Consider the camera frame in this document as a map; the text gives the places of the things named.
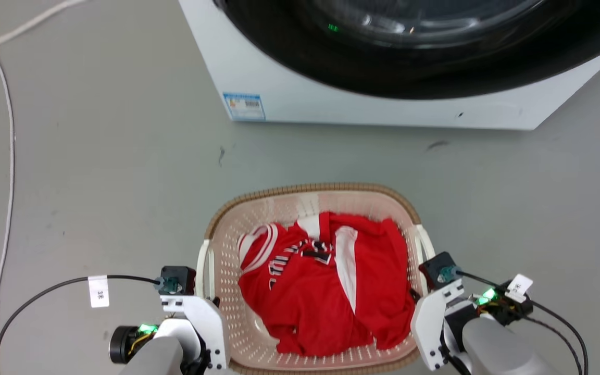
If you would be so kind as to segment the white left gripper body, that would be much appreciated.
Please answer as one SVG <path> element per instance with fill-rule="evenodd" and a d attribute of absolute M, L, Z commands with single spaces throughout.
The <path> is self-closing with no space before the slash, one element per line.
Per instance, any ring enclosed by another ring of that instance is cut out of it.
<path fill-rule="evenodd" d="M 160 323 L 160 337 L 176 339 L 185 362 L 207 358 L 206 372 L 224 372 L 230 362 L 229 332 L 214 302 L 198 296 L 161 296 L 160 303 L 172 315 Z"/>

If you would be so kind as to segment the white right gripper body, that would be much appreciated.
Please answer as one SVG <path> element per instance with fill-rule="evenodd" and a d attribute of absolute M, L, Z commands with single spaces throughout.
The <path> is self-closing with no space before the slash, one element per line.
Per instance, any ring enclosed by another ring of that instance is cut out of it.
<path fill-rule="evenodd" d="M 448 304 L 454 301 L 464 301 L 464 285 L 458 279 L 452 283 L 429 292 L 423 296 L 415 306 L 414 317 L 410 323 L 412 336 L 424 365 L 434 372 L 445 365 L 447 358 L 441 354 L 443 343 L 448 348 L 448 354 L 454 355 L 460 352 L 459 344 L 452 330 L 448 328 L 445 333 L 445 314 Z"/>

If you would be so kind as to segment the beige perforated plastic laundry basket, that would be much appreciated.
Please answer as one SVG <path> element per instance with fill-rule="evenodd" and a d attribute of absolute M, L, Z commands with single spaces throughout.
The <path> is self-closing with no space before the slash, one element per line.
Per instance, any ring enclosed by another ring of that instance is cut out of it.
<path fill-rule="evenodd" d="M 239 375 L 377 375 L 405 368 L 420 359 L 412 336 L 402 344 L 378 351 L 374 345 L 353 347 L 327 357 L 279 354 L 276 341 L 260 318 L 245 304 L 236 281 L 240 277 L 236 237 L 269 222 L 290 224 L 322 211 L 393 219 L 408 249 L 412 288 L 427 293 L 419 264 L 435 250 L 414 206 L 390 188 L 365 183 L 322 183 L 277 187 L 240 195 L 212 217 L 198 252 L 197 296 L 220 300 L 229 335 L 229 369 Z"/>

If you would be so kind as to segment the red white sports jersey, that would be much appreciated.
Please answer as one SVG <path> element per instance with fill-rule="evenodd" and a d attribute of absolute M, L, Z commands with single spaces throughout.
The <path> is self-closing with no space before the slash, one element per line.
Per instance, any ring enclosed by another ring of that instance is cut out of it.
<path fill-rule="evenodd" d="M 288 227 L 264 224 L 236 246 L 241 295 L 278 352 L 385 351 L 409 336 L 409 252 L 393 219 L 321 212 Z"/>

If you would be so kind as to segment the blue white energy label sticker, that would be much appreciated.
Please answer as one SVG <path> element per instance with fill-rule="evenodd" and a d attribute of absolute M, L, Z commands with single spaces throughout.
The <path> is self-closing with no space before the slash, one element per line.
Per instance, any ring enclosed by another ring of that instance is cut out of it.
<path fill-rule="evenodd" d="M 252 93 L 222 93 L 224 106 L 233 121 L 266 121 L 260 95 Z"/>

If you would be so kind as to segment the black round washing machine door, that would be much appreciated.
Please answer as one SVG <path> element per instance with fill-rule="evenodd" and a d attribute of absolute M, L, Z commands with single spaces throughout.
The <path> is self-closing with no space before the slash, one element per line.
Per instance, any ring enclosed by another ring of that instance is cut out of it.
<path fill-rule="evenodd" d="M 282 66 L 348 92 L 456 99 L 600 56 L 600 0 L 212 0 Z"/>

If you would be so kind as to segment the white washing machine body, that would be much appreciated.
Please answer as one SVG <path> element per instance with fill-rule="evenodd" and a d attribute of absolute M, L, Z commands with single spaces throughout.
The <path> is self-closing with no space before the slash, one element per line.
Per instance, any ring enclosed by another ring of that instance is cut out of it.
<path fill-rule="evenodd" d="M 179 0 L 221 97 L 258 94 L 266 122 L 535 130 L 600 71 L 600 56 L 542 81 L 456 99 L 391 99 L 306 78 L 253 45 L 212 0 Z"/>

